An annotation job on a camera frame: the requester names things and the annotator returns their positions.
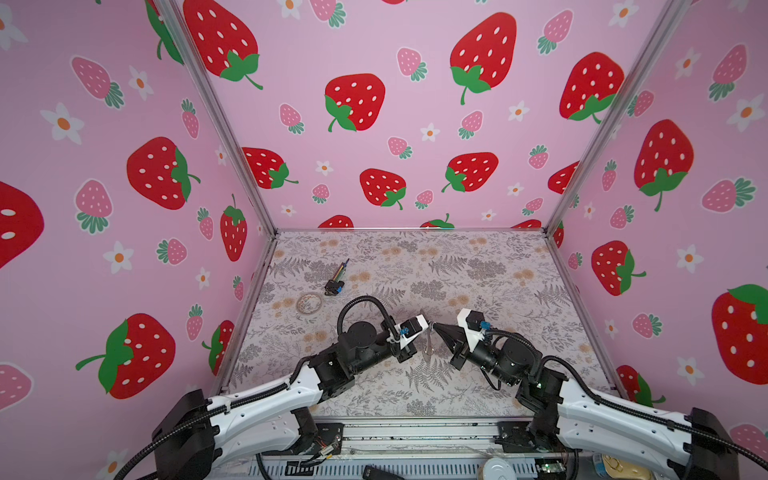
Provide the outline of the grey perforated metal ring disc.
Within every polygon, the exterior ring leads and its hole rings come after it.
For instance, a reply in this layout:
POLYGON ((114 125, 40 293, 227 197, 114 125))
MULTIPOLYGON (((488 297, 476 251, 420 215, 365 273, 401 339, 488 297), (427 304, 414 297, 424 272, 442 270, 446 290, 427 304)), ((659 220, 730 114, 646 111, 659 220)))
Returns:
POLYGON ((296 301, 296 310, 301 315, 314 315, 320 311, 322 306, 323 299, 317 293, 303 294, 296 301))

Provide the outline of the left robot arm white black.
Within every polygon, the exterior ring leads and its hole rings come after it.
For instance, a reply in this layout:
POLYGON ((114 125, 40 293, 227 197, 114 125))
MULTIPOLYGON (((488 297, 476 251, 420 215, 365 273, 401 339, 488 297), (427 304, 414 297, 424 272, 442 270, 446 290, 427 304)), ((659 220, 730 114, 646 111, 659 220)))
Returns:
POLYGON ((288 376, 235 394, 186 393, 152 434, 157 478, 204 479, 237 458, 307 450, 317 434, 310 407, 346 392, 358 375, 387 359, 413 357, 415 339, 428 328, 422 315, 393 332, 356 322, 288 376))

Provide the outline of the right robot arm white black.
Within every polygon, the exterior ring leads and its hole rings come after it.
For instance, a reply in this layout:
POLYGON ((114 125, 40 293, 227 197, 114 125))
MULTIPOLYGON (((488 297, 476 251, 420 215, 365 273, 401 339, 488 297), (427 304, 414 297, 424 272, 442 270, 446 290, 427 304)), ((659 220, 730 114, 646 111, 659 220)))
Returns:
POLYGON ((436 324, 456 369, 477 366, 517 389, 533 417, 522 442, 533 448, 604 454, 669 479, 737 479, 739 453, 716 417, 634 404, 589 388, 565 360, 543 355, 517 333, 436 324))

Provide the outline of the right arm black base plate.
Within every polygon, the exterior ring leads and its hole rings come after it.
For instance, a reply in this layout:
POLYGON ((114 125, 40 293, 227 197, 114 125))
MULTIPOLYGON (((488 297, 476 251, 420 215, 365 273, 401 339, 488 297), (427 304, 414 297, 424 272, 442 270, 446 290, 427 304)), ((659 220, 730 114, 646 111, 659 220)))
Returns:
POLYGON ((563 446, 556 440, 536 437, 529 431, 529 421, 507 420, 497 423, 497 435, 493 442, 505 453, 554 454, 564 453, 563 446))

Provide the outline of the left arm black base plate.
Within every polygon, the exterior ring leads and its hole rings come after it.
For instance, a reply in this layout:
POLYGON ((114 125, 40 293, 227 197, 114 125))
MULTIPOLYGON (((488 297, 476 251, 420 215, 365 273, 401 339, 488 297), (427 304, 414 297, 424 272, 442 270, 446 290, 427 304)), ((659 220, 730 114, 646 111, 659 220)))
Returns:
POLYGON ((344 433, 344 423, 320 422, 313 425, 305 425, 299 429, 299 438, 293 444, 290 451, 296 455, 318 455, 319 452, 331 447, 333 454, 341 452, 344 433))

